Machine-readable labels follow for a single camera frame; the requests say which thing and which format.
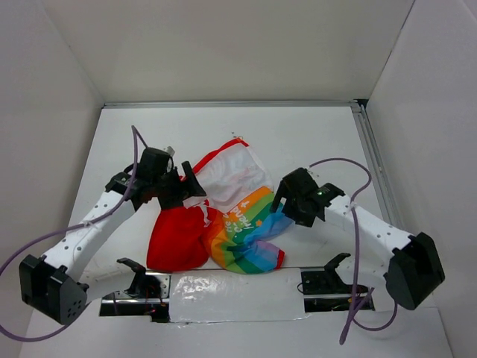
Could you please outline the rainbow striped kids jacket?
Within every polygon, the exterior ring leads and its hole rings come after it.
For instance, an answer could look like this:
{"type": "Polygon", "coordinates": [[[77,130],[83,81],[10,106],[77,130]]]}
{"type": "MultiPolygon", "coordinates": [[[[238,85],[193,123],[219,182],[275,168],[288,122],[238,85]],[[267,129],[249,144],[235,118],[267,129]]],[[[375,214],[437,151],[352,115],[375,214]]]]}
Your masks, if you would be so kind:
{"type": "Polygon", "coordinates": [[[238,274],[278,270],[285,252],[271,243],[291,224],[270,211],[274,185],[252,147],[234,138],[206,154],[193,168],[204,197],[161,210],[148,244],[150,270],[179,272],[212,260],[238,274]]]}

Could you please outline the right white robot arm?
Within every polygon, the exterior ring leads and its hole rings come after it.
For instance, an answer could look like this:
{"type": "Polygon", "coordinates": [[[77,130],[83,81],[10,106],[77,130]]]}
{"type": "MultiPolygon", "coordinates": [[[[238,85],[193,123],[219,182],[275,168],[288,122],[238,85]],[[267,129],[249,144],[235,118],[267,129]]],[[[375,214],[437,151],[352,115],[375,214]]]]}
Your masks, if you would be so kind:
{"type": "Polygon", "coordinates": [[[426,233],[400,230],[352,202],[331,183],[318,186],[304,168],[287,174],[279,183],[271,211],[295,224],[312,227],[315,219],[349,234],[359,234],[384,263],[380,274],[398,305],[415,310],[444,282],[445,274],[434,240],[426,233]]]}

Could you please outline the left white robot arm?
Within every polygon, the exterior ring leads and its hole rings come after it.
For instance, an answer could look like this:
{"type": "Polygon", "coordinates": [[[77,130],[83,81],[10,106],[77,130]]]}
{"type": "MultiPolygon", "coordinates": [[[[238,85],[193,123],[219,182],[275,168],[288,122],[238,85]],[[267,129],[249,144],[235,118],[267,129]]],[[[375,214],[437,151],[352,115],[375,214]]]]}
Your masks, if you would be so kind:
{"type": "Polygon", "coordinates": [[[87,270],[98,250],[138,209],[157,198],[163,209],[182,207],[191,197],[204,197],[191,164],[183,162],[184,176],[170,150],[146,148],[127,170],[112,176],[98,202],[82,222],[41,257],[28,255],[19,264],[22,300],[61,325],[71,324],[88,303],[112,292],[137,298],[151,284],[161,283],[130,258],[118,258],[107,268],[87,270]]]}

